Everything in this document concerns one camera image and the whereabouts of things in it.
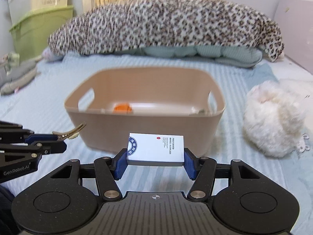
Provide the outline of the brown hair clip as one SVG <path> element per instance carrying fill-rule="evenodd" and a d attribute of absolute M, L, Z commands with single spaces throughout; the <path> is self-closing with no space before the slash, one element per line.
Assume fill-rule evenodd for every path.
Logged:
<path fill-rule="evenodd" d="M 59 141 L 64 141 L 66 139 L 74 139 L 78 137 L 79 132 L 86 126 L 86 123 L 83 122 L 74 129 L 68 131 L 68 132 L 56 132 L 52 131 L 53 135 L 56 135 Z"/>

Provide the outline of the white card box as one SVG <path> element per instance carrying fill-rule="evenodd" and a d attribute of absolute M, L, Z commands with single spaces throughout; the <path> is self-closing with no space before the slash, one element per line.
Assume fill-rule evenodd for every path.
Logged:
<path fill-rule="evenodd" d="M 129 134 L 127 147 L 129 165 L 180 167 L 184 161 L 183 136 Z"/>

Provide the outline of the orange plush sock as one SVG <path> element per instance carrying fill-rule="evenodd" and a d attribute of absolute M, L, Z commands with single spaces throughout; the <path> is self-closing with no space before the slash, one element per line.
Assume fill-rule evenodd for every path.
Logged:
<path fill-rule="evenodd" d="M 133 109 L 129 103 L 118 103 L 114 106 L 113 112 L 128 114 L 128 113 L 132 113 Z"/>

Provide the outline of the grey plush toy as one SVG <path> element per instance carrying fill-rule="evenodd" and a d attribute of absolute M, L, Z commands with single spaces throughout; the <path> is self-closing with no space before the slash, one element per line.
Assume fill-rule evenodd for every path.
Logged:
<path fill-rule="evenodd" d="M 1 96 L 17 92 L 37 74 L 35 60 L 20 61 L 20 55 L 10 52 L 1 58 Z"/>

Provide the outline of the beige plastic storage bin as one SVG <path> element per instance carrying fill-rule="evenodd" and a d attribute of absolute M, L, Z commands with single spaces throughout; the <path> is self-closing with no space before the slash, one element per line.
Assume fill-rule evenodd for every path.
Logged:
<path fill-rule="evenodd" d="M 114 113 L 129 103 L 132 113 Z M 181 135 L 196 156 L 209 150 L 226 104 L 214 78 L 203 70 L 181 67 L 130 67 L 101 70 L 65 100 L 65 109 L 83 142 L 117 153 L 130 133 Z M 206 114 L 198 114 L 205 109 Z"/>

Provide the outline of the white fluffy plush toy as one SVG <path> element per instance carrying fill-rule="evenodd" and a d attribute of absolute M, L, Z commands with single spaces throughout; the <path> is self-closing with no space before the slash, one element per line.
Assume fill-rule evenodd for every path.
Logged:
<path fill-rule="evenodd" d="M 248 141 L 265 156 L 283 158 L 312 149 L 312 83 L 265 81 L 247 93 L 243 129 Z"/>

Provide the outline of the green plastic storage box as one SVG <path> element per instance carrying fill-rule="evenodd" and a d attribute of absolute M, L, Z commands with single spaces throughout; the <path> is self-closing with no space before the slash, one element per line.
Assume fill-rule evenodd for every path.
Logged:
<path fill-rule="evenodd" d="M 72 5 L 28 12 L 9 32 L 20 62 L 39 56 L 48 46 L 47 38 L 73 17 Z"/>

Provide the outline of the teal quilted comforter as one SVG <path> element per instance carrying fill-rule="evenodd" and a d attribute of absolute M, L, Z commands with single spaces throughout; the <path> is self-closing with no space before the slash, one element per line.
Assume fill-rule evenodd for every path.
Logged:
<path fill-rule="evenodd" d="M 202 59 L 230 66 L 251 68 L 263 58 L 258 48 L 198 45 L 187 47 L 154 46 L 114 52 L 115 55 L 138 55 L 158 58 Z"/>

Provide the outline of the leopard print blanket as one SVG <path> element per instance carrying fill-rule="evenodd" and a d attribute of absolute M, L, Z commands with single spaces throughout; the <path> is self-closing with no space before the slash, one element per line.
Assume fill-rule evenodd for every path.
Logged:
<path fill-rule="evenodd" d="M 147 47 L 260 48 L 276 61 L 279 25 L 252 7 L 225 0 L 123 0 L 68 20 L 47 40 L 56 56 L 105 54 Z"/>

